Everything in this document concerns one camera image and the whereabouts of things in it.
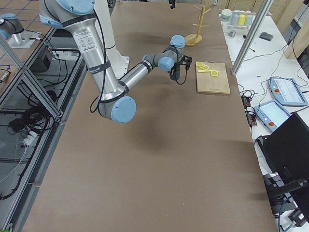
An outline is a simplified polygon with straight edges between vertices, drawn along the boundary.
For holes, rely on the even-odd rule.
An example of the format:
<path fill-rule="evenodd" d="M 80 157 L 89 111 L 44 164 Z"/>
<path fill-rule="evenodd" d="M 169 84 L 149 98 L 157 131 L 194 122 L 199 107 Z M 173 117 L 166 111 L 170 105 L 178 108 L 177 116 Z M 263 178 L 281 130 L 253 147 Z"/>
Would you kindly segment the grey cup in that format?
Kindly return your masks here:
<path fill-rule="evenodd" d="M 233 12 L 230 20 L 230 24 L 235 26 L 238 24 L 239 21 L 239 14 L 237 12 Z"/>

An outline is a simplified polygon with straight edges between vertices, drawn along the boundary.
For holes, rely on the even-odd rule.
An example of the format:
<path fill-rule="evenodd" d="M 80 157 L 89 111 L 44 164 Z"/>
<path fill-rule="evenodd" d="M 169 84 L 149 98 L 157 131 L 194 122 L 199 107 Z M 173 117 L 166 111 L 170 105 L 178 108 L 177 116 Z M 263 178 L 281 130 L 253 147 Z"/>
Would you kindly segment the silver metal cup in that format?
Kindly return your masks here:
<path fill-rule="evenodd" d="M 236 35 L 236 32 L 234 30 L 231 30 L 228 34 L 229 37 L 234 38 Z"/>

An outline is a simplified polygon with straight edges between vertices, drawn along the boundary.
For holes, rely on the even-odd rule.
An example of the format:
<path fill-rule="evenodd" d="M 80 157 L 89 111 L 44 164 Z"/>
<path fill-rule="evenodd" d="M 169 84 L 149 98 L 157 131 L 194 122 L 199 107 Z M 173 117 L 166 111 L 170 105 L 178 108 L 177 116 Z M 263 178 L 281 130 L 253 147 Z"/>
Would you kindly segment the yellow cup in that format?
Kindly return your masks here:
<path fill-rule="evenodd" d="M 245 20 L 246 20 L 246 15 L 240 14 L 239 15 L 239 20 L 238 20 L 238 26 L 244 26 L 245 25 Z"/>

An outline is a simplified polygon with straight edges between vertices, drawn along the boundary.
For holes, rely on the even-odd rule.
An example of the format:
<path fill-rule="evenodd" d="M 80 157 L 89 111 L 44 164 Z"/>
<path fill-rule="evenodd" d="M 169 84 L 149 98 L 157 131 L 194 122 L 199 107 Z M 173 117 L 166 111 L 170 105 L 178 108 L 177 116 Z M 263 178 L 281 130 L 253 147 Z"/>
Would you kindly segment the light blue cup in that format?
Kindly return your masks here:
<path fill-rule="evenodd" d="M 252 25 L 252 23 L 253 23 L 253 15 L 250 15 L 250 14 L 246 15 L 245 26 L 249 27 Z"/>

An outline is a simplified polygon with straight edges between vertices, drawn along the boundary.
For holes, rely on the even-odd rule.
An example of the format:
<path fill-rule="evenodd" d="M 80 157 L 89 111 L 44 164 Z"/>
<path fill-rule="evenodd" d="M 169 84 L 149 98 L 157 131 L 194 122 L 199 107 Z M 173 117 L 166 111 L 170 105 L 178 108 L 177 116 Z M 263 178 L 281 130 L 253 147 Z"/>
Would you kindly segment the yellow lemon slice toy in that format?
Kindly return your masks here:
<path fill-rule="evenodd" d="M 200 67 L 200 68 L 203 68 L 203 67 L 205 67 L 205 64 L 202 63 L 202 62 L 196 62 L 196 66 Z"/>

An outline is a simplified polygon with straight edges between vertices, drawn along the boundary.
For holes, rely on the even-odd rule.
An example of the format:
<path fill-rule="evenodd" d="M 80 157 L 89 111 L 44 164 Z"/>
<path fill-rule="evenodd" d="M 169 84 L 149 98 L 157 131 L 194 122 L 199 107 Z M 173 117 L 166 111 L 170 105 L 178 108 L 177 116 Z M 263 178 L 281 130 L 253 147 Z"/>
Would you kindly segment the wooden cutting board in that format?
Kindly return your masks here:
<path fill-rule="evenodd" d="M 205 64 L 205 67 L 197 67 L 195 63 L 197 91 L 205 94 L 230 94 L 225 64 L 201 62 Z"/>

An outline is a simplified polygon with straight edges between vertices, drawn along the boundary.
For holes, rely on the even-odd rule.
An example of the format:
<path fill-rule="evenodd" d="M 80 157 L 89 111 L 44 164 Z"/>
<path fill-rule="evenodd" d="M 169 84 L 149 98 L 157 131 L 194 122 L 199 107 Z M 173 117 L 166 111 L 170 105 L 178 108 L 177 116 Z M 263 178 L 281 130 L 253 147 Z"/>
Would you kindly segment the white green bowl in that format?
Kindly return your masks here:
<path fill-rule="evenodd" d="M 230 9 L 223 9 L 221 12 L 222 19 L 229 19 L 232 15 L 232 11 Z"/>

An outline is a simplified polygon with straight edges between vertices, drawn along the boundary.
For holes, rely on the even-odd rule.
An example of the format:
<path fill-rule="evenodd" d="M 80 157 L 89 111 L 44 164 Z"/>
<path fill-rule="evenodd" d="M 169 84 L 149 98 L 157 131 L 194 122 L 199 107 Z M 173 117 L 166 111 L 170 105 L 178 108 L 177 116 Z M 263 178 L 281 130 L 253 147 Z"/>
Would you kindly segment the small black square pad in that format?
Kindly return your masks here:
<path fill-rule="evenodd" d="M 273 35 L 269 34 L 267 32 L 262 32 L 259 36 L 259 38 L 266 40 L 266 41 L 271 41 L 273 39 Z"/>

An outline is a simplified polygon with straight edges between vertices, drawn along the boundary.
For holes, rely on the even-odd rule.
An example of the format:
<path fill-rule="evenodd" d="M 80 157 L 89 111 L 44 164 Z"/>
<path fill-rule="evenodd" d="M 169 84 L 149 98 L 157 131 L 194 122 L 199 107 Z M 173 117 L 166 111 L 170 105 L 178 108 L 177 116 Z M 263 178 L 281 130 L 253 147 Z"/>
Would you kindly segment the blue teach pendant near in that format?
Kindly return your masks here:
<path fill-rule="evenodd" d="M 257 117 L 271 132 L 274 132 L 291 116 L 277 100 L 257 105 L 254 110 Z"/>

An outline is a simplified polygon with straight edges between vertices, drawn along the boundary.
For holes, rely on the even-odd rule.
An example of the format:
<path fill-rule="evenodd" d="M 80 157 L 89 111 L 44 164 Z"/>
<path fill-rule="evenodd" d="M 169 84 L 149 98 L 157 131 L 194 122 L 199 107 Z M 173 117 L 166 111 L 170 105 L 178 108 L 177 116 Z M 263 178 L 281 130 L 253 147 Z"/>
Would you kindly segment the blue teach pendant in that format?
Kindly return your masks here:
<path fill-rule="evenodd" d="M 293 78 L 270 78 L 270 90 L 274 98 L 283 106 L 303 107 L 308 106 L 298 84 Z"/>
<path fill-rule="evenodd" d="M 271 132 L 274 132 L 291 116 L 277 100 L 257 105 L 254 110 L 257 117 Z"/>

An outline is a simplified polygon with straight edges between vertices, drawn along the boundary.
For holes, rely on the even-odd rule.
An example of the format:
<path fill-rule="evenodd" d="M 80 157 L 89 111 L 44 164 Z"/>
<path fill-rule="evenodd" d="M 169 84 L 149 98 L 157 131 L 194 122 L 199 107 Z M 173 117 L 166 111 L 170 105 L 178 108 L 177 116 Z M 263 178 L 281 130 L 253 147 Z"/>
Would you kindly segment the blue teach pendant far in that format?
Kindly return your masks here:
<path fill-rule="evenodd" d="M 308 106 L 298 84 L 293 78 L 270 78 L 270 90 L 274 98 L 283 106 L 303 107 Z"/>

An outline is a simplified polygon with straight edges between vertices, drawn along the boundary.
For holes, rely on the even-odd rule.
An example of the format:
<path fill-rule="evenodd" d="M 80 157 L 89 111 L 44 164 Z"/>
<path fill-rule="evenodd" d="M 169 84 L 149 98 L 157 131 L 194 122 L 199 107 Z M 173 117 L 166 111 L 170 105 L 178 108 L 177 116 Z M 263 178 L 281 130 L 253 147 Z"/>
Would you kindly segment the black monitor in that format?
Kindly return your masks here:
<path fill-rule="evenodd" d="M 292 114 L 271 135 L 256 139 L 266 162 L 284 185 L 298 179 L 309 180 L 309 127 Z"/>

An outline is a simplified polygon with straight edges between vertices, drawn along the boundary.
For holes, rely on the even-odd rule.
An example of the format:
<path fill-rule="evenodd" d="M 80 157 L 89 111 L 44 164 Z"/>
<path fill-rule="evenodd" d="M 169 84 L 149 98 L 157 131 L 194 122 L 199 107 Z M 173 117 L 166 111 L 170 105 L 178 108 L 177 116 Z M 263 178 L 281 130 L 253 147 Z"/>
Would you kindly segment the aluminium frame post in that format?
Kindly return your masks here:
<path fill-rule="evenodd" d="M 231 74 L 233 76 L 236 76 L 237 72 L 239 71 L 242 62 L 244 61 L 245 56 L 247 55 L 249 49 L 251 48 L 251 45 L 254 41 L 254 38 L 262 25 L 271 5 L 273 3 L 273 0 L 264 0 L 257 15 L 254 18 L 253 24 L 251 25 L 251 28 L 248 31 L 248 34 L 246 36 L 246 39 L 244 40 L 244 43 L 238 53 L 238 56 L 234 62 L 234 65 L 231 69 Z"/>

